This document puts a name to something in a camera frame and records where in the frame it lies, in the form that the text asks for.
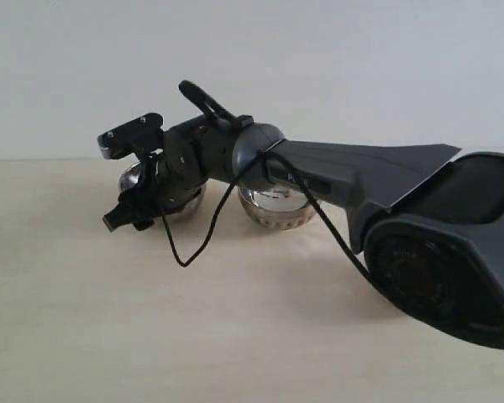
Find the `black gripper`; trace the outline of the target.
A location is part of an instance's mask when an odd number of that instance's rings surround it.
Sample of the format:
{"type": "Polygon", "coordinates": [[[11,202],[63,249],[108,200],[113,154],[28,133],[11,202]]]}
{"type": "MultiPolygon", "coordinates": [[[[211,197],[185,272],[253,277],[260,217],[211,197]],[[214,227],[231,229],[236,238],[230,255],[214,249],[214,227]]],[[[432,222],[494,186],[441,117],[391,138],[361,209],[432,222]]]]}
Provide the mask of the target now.
{"type": "MultiPolygon", "coordinates": [[[[208,129],[205,118],[192,118],[168,129],[161,118],[146,118],[149,160],[144,163],[145,206],[151,215],[193,215],[200,207],[207,187],[207,169],[202,166],[200,140],[208,129]]],[[[102,216],[109,232],[139,221],[130,201],[117,205],[102,216]]]]}

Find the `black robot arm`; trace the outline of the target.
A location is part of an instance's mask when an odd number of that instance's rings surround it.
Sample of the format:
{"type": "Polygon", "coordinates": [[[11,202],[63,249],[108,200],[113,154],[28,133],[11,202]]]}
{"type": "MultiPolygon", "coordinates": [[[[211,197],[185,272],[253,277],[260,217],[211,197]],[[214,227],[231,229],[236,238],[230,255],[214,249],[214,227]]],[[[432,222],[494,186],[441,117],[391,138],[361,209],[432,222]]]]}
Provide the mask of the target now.
{"type": "Polygon", "coordinates": [[[504,151],[447,144],[367,146],[291,141],[250,116],[199,116],[171,128],[149,113],[99,135],[108,160],[138,176],[104,216],[110,230],[152,226],[188,208],[209,180],[253,197],[295,191],[305,211],[344,210],[339,246],[396,308],[451,337],[504,350],[504,151]]]}

